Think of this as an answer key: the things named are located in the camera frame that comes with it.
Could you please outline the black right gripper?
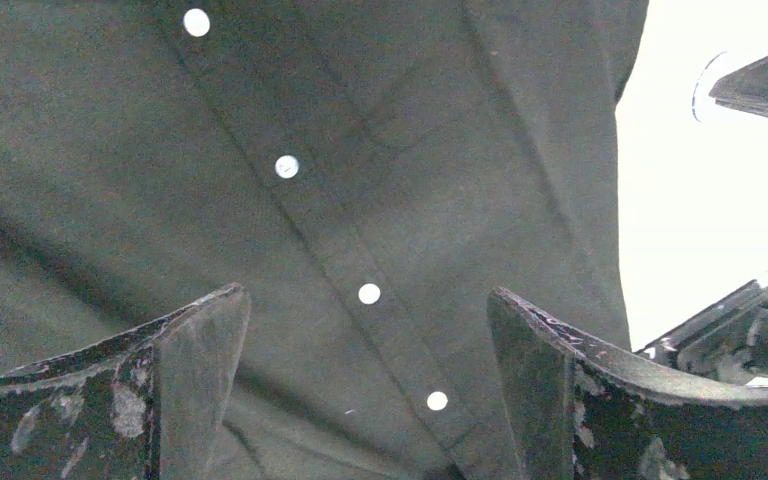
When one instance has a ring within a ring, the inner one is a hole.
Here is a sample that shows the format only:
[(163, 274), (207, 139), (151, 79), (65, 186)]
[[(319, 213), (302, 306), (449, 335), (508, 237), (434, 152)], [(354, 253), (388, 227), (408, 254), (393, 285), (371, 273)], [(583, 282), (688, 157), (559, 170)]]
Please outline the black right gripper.
[(768, 386), (768, 271), (637, 351), (685, 373)]

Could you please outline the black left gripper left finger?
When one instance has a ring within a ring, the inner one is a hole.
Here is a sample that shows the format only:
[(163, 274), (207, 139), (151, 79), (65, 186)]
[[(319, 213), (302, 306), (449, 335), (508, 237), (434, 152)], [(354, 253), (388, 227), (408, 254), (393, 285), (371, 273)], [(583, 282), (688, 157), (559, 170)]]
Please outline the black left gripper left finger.
[(205, 478), (250, 311), (231, 283), (0, 375), (0, 480)]

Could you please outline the black button shirt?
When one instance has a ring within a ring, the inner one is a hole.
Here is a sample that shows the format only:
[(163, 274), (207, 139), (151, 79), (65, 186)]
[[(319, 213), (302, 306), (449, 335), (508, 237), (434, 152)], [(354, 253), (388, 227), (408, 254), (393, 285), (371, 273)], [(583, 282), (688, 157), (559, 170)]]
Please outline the black button shirt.
[(517, 479), (503, 286), (620, 348), (644, 1), (0, 1), (0, 374), (232, 282), (216, 479)]

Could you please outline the white round brooch back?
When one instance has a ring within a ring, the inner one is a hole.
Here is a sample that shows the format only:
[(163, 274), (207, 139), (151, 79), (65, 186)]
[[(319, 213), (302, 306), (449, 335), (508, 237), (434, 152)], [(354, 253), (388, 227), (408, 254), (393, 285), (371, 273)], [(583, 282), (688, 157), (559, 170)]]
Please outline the white round brooch back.
[(726, 74), (729, 51), (714, 55), (703, 67), (694, 84), (691, 98), (691, 114), (697, 123), (710, 121), (718, 110), (711, 91), (719, 79)]

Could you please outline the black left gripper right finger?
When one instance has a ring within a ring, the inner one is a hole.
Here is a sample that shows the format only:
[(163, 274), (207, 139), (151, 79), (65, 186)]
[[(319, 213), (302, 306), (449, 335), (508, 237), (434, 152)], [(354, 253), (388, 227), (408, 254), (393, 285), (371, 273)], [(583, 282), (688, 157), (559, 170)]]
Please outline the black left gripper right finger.
[(497, 287), (487, 317), (527, 479), (768, 479), (768, 388), (657, 364)]

